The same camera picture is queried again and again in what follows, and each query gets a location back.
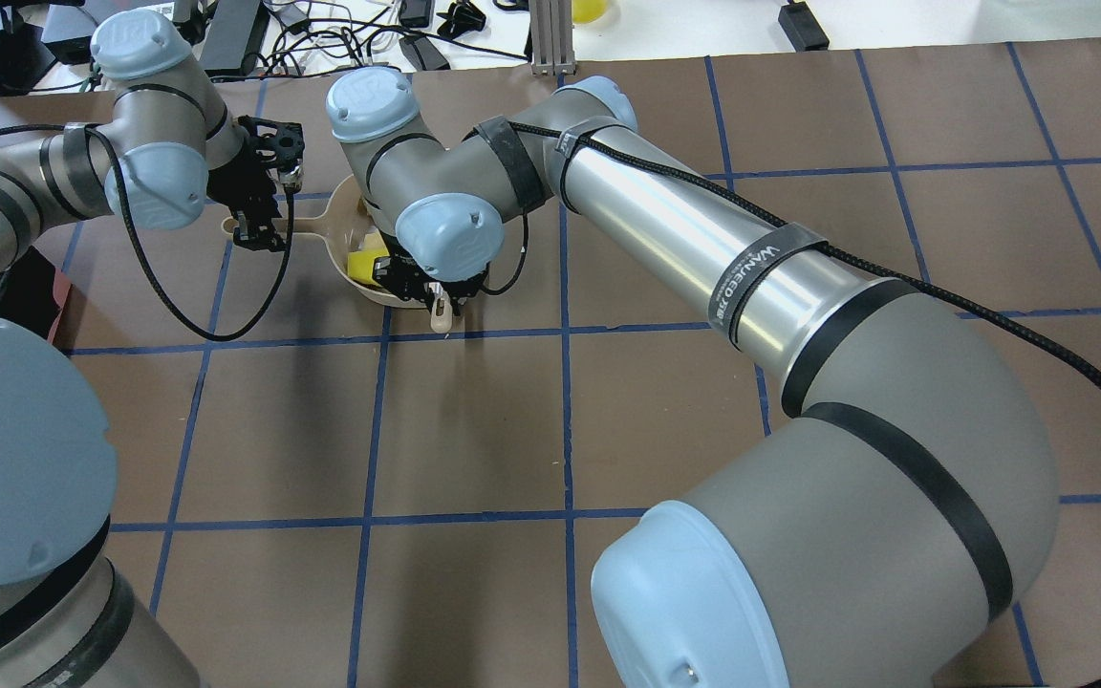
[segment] cable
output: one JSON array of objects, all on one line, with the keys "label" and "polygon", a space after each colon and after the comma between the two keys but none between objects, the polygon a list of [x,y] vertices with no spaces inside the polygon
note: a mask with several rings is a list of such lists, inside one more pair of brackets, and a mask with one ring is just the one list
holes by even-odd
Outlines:
[{"label": "cable", "polygon": [[109,162],[112,165],[112,179],[113,183],[118,185],[118,196],[121,206],[121,220],[126,222],[127,234],[130,236],[130,244],[134,247],[134,255],[139,258],[139,266],[143,270],[143,274],[148,277],[148,282],[152,286],[152,291],[159,296],[159,299],[164,304],[164,307],[170,310],[172,316],[181,321],[188,330],[195,332],[195,335],[200,336],[203,339],[209,341],[231,341],[232,339],[239,339],[253,329],[253,326],[261,321],[262,316],[265,315],[265,310],[271,308],[272,302],[274,302],[275,293],[279,293],[279,287],[283,286],[283,277],[287,274],[287,263],[292,260],[292,240],[294,234],[294,227],[296,227],[296,197],[294,193],[285,193],[287,200],[287,241],[283,248],[283,260],[279,262],[279,273],[274,275],[274,284],[271,286],[270,293],[265,295],[265,301],[262,301],[261,308],[249,319],[240,329],[231,332],[231,335],[215,335],[212,331],[205,330],[192,321],[181,309],[172,302],[171,297],[164,292],[164,287],[159,283],[159,279],[155,276],[155,272],[152,271],[152,264],[148,261],[148,253],[143,252],[143,244],[139,240],[139,230],[134,227],[134,217],[130,214],[130,200],[127,198],[127,176],[122,173],[121,161],[118,159],[118,152],[115,151],[112,142],[109,141],[109,136],[105,135],[103,132],[97,131],[95,127],[88,127],[88,134],[95,135],[100,145],[103,145],[105,152],[109,153]]},{"label": "cable", "polygon": [[[53,123],[25,123],[25,125],[15,127],[3,127],[0,129],[0,135],[8,134],[21,134],[21,132],[28,131],[65,131],[66,127],[53,125]],[[283,277],[287,274],[287,263],[292,260],[292,240],[294,234],[294,227],[296,227],[296,197],[294,197],[293,192],[285,192],[287,201],[287,243],[283,249],[283,260],[279,263],[279,274],[275,274],[274,284],[271,286],[271,291],[265,295],[265,301],[262,301],[261,308],[258,313],[253,315],[240,329],[232,331],[231,335],[215,335],[212,331],[205,330],[192,319],[189,319],[184,313],[181,313],[181,308],[172,302],[172,298],[164,292],[164,287],[159,283],[159,279],[155,276],[155,272],[152,270],[152,264],[148,261],[148,253],[143,251],[143,244],[139,239],[139,230],[134,227],[134,216],[130,212],[130,199],[127,196],[127,175],[121,168],[121,160],[118,157],[118,151],[113,148],[112,141],[109,140],[108,135],[96,129],[96,125],[88,125],[86,128],[88,135],[95,136],[100,145],[103,145],[105,152],[109,155],[109,164],[112,170],[113,183],[118,185],[118,197],[121,200],[121,220],[127,226],[127,234],[130,236],[130,244],[134,248],[134,255],[139,258],[139,266],[143,271],[143,275],[148,277],[148,282],[152,286],[152,291],[164,304],[164,307],[170,310],[172,316],[181,321],[188,330],[196,332],[203,339],[208,339],[210,341],[231,341],[232,339],[239,339],[246,335],[249,330],[253,329],[253,326],[261,321],[262,316],[265,315],[266,309],[270,309],[274,296],[279,293],[279,287],[283,286]]]},{"label": "cable", "polygon": [[[558,139],[558,136],[563,134],[560,131],[545,129],[544,127],[532,127],[520,122],[511,123],[512,129],[516,131],[524,131],[528,134],[547,135],[554,136],[555,139]],[[707,177],[687,173],[687,171],[678,168],[671,168],[668,165],[661,165],[659,163],[643,160],[643,157],[615,151],[615,149],[611,149],[609,145],[595,141],[592,135],[589,134],[581,136],[580,144],[585,145],[587,149],[593,149],[593,151],[602,153],[614,161],[633,166],[633,168],[647,171],[652,174],[672,176],[674,178],[682,179],[682,182],[686,182],[687,184],[693,184],[699,188],[704,188],[704,190],[715,193],[716,196],[720,196],[721,199],[728,200],[730,204],[746,210],[748,214],[755,215],[755,217],[770,223],[770,226],[778,228],[784,227],[787,223],[783,221],[782,218],[778,218],[777,215],[771,214],[768,210],[763,209],[756,204],[752,204],[752,201],[743,199],[742,196],[730,192],[728,188],[713,183],[712,179]],[[818,252],[821,252],[825,256],[835,258],[835,260],[839,262],[851,265],[853,269],[877,275],[877,277],[901,279],[903,282],[914,286],[918,292],[927,293],[927,295],[934,296],[935,299],[947,302],[947,304],[964,309],[967,313],[984,319],[984,321],[992,323],[992,325],[1009,331],[1010,335],[1026,341],[1028,345],[1034,345],[1035,348],[1040,349],[1044,352],[1051,353],[1054,358],[1057,358],[1061,362],[1065,362],[1066,365],[1071,367],[1071,369],[1076,370],[1084,379],[1089,380],[1093,386],[1098,387],[1098,391],[1101,392],[1101,370],[1098,370],[1095,365],[1078,356],[1078,353],[1073,352],[1073,350],[1066,348],[1065,345],[1058,343],[1058,341],[1049,339],[1039,332],[1032,330],[1031,328],[1022,325],[1022,323],[1014,323],[1013,319],[998,314],[992,308],[988,308],[988,306],[975,304],[974,301],[967,299],[966,296],[961,296],[959,293],[949,292],[947,288],[935,286],[935,284],[924,282],[920,279],[914,279],[912,275],[892,271],[886,266],[879,265],[877,263],[871,261],[865,261],[863,258],[853,256],[853,254],[831,247],[829,243],[818,247]],[[1101,688],[1101,678],[1095,680],[1095,682],[1082,685],[1080,688]]]},{"label": "cable", "polygon": [[512,272],[512,277],[508,280],[508,284],[505,284],[505,286],[501,286],[499,288],[490,288],[489,286],[486,286],[486,284],[483,284],[483,286],[478,287],[478,291],[486,293],[487,295],[490,296],[499,296],[502,295],[502,293],[508,292],[509,288],[512,288],[512,286],[516,284],[516,280],[521,279],[521,271],[525,269],[525,253],[528,253],[528,250],[530,250],[530,215],[521,214],[521,259],[516,261],[516,270]]}]

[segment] light blue joint cap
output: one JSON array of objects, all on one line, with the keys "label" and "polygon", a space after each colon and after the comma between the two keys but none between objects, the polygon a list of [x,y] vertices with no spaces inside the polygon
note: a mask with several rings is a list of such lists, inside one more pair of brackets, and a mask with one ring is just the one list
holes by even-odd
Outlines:
[{"label": "light blue joint cap", "polygon": [[631,688],[787,688],[767,607],[728,539],[694,506],[662,502],[609,546],[593,609]]},{"label": "light blue joint cap", "polygon": [[[134,226],[140,229],[181,229],[198,219],[207,195],[207,160],[184,143],[159,141],[131,149],[121,157],[127,196]],[[121,214],[118,182],[105,176],[105,196]]]},{"label": "light blue joint cap", "polygon": [[468,193],[437,193],[414,201],[394,222],[397,241],[439,282],[461,282],[487,270],[503,247],[503,218]]},{"label": "light blue joint cap", "polygon": [[337,79],[325,96],[325,114],[334,139],[362,143],[418,117],[418,100],[401,70],[363,67]]},{"label": "light blue joint cap", "polygon": [[103,525],[118,487],[108,428],[66,357],[0,319],[0,585],[48,574]]},{"label": "light blue joint cap", "polygon": [[582,78],[576,84],[568,84],[559,88],[559,90],[584,90],[589,92],[593,98],[602,101],[607,108],[611,109],[614,113],[614,119],[623,122],[624,127],[628,127],[631,131],[639,132],[640,123],[634,120],[634,108],[631,106],[631,100],[620,90],[620,85],[611,81],[611,79],[604,76],[590,76],[589,78]]},{"label": "light blue joint cap", "polygon": [[164,14],[137,9],[118,12],[91,34],[91,56],[113,81],[131,81],[176,66],[192,55],[186,40]]}]

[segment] yellow cup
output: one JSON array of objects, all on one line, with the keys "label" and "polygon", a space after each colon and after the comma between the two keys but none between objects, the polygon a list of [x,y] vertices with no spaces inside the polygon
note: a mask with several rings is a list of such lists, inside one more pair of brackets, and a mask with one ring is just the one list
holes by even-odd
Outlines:
[{"label": "yellow cup", "polygon": [[606,12],[606,0],[571,0],[571,21],[587,25]]}]

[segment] power adapter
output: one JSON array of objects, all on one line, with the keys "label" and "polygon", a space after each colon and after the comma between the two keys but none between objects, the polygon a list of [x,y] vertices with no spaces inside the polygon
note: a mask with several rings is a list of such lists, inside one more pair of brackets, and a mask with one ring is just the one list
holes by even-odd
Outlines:
[{"label": "power adapter", "polygon": [[818,19],[814,18],[814,12],[809,11],[806,3],[789,0],[789,3],[781,8],[778,22],[794,51],[798,53],[826,51],[830,45],[830,39],[827,39],[822,26],[818,25]]}]

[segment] yellow object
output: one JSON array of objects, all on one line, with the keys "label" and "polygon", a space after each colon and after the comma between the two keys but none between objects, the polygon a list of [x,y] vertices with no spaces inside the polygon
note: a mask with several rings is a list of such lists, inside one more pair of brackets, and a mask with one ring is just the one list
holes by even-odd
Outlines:
[{"label": "yellow object", "polygon": [[346,254],[346,277],[368,286],[380,286],[377,280],[372,279],[372,265],[375,264],[377,258],[388,254],[389,249],[385,249],[384,241],[380,239],[380,231],[364,236],[359,251]]},{"label": "yellow object", "polygon": [[573,23],[587,25],[603,13],[606,13],[606,0],[571,0]]}]

